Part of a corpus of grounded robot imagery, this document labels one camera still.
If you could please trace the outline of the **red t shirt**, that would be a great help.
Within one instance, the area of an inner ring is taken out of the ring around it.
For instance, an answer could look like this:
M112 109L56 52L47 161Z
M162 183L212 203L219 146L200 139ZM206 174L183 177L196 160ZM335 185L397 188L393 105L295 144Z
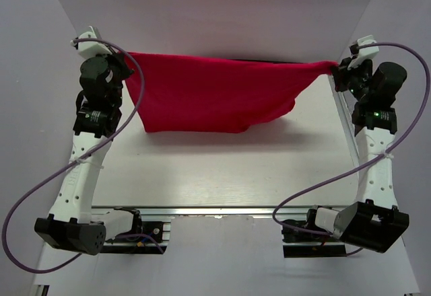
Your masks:
M334 61L264 63L131 53L126 81L148 133L241 133L291 112L296 98Z

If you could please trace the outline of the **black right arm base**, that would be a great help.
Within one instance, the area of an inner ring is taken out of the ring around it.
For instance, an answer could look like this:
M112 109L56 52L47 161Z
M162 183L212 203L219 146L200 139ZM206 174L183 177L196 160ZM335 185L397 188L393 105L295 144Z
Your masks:
M332 237L282 227L284 258L328 258L346 256L342 242Z

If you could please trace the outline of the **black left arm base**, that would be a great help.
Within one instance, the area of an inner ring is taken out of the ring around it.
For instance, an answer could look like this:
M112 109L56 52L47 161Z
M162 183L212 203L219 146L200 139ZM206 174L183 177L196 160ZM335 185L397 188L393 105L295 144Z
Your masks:
M167 248L167 223L142 217L138 209L117 207L92 221L105 226L103 254L163 254Z

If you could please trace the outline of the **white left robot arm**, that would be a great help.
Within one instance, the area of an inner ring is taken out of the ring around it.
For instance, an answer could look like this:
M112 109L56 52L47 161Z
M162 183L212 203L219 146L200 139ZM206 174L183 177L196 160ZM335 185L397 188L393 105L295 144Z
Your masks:
M92 214L92 200L104 158L121 119L123 82L133 74L123 53L96 54L80 66L71 167L47 217L38 218L35 232L51 247L96 255L104 242L121 234L127 241L141 237L136 213L114 209Z

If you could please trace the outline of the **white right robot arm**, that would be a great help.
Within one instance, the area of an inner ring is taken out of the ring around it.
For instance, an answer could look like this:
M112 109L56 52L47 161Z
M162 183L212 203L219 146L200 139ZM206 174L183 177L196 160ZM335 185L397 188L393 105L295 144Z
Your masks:
M305 236L320 241L328 233L338 241L385 253L409 226L409 216L397 206L393 191L392 157L397 116L392 107L407 79L397 63L383 62L373 68L367 59L348 69L349 61L333 72L335 89L349 91L356 99L352 112L354 136L362 169L354 203L340 211L317 206L309 210Z

